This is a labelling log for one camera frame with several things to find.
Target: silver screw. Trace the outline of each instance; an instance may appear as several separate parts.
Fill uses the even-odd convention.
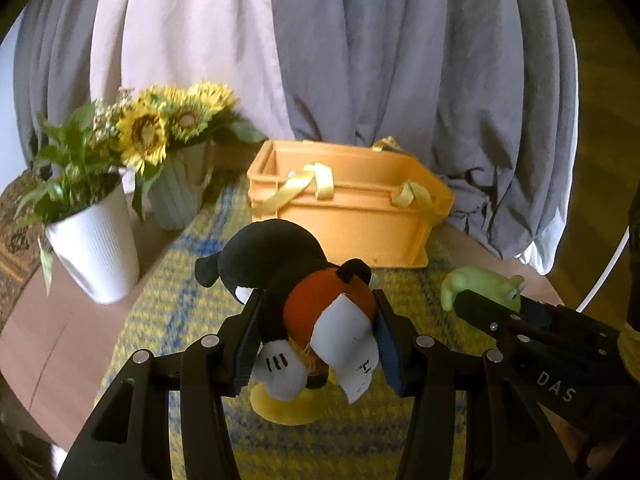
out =
[[[138,350],[135,354],[133,354],[133,362],[137,365],[141,365],[143,362],[149,359],[149,352],[146,350]]]
[[[502,361],[504,356],[499,350],[492,349],[487,351],[486,358],[489,359],[489,361],[491,361],[492,363],[499,363]]]
[[[200,344],[204,346],[204,348],[213,348],[217,346],[218,343],[220,343],[220,338],[213,334],[204,336],[200,341]]]
[[[415,342],[420,348],[431,348],[436,344],[436,341],[430,335],[419,335],[415,338]]]

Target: yellow and blue tablecloth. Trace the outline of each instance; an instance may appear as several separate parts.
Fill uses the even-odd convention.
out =
[[[215,333],[241,305],[220,282],[211,288],[193,277],[196,258],[219,251],[251,221],[248,182],[237,173],[215,176],[202,211],[171,245],[136,301],[114,348],[102,381],[103,392],[137,349],[156,356],[178,352],[207,333]],[[455,314],[440,308],[440,283],[452,269],[446,250],[431,237],[426,269],[377,269],[380,287],[398,314],[408,316],[419,332],[430,334],[456,351],[481,354],[491,340]],[[249,391],[224,399],[226,422],[243,480],[264,479],[393,479],[412,410],[411,399],[398,399],[381,370],[353,405],[338,387],[323,393],[325,418],[307,426],[271,424],[257,416]],[[170,441],[174,479],[185,478],[180,436],[179,394],[170,396]],[[456,445],[452,478],[462,478],[464,396],[456,403]]]

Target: orange plastic crate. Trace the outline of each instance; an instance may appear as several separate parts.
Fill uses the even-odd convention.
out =
[[[268,140],[247,172],[252,206],[273,196],[291,171],[315,162],[333,171],[332,199],[316,200],[312,182],[275,214],[254,216],[253,220],[283,218],[301,225],[318,239],[334,264],[360,258],[371,267],[427,265],[424,246],[433,226],[419,214],[415,203],[399,208],[392,198],[405,181],[412,180],[429,191],[434,208],[446,217],[454,195],[410,155],[326,142]]]

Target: ribbed white pot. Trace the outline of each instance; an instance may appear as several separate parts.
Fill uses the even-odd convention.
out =
[[[162,229],[184,229],[202,207],[207,179],[206,145],[169,153],[162,173],[149,189],[149,202]]]
[[[122,183],[102,202],[46,232],[66,270],[96,303],[121,300],[138,282],[138,253]]]

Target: white lettering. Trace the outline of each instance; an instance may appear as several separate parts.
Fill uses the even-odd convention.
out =
[[[569,388],[564,394],[564,397],[562,398],[562,400],[564,400],[564,402],[569,402],[571,399],[573,399],[572,394],[574,393],[575,393],[575,390],[573,388]]]
[[[538,377],[538,384],[540,386],[544,386],[548,380],[549,380],[549,374],[546,372],[542,372],[540,374],[540,377]]]
[[[551,388],[549,388],[550,392],[555,393],[556,395],[560,393],[560,381],[554,384]]]

